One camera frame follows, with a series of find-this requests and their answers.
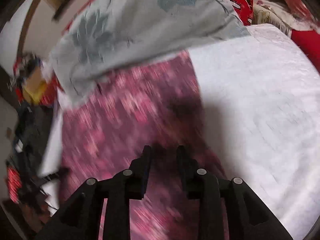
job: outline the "round rivet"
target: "round rivet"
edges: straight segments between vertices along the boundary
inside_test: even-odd
[[[124,176],[130,176],[132,174],[132,170],[124,170],[123,175]]]
[[[199,175],[204,175],[204,174],[207,173],[207,171],[206,171],[205,169],[198,169],[198,170],[197,170],[197,173],[198,173]]]
[[[243,182],[243,180],[241,178],[234,178],[233,182],[236,184],[241,184]]]
[[[88,184],[88,185],[93,185],[93,184],[95,184],[95,183],[96,183],[96,180],[95,180],[95,179],[93,179],[93,178],[87,179],[87,184]]]

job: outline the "wall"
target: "wall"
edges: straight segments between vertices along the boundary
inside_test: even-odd
[[[0,65],[11,75],[12,65],[17,57],[20,32],[32,1],[25,0],[0,33]]]

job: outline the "purple fabric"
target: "purple fabric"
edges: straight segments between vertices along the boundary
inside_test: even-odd
[[[131,239],[196,239],[199,204],[181,189],[176,147],[190,148],[216,176],[224,177],[224,171],[202,140],[201,99],[188,53],[114,70],[107,78],[84,106],[64,114],[62,165],[71,173],[61,184],[60,200],[89,177],[109,179],[127,169],[145,145],[158,145],[145,197],[130,201]]]

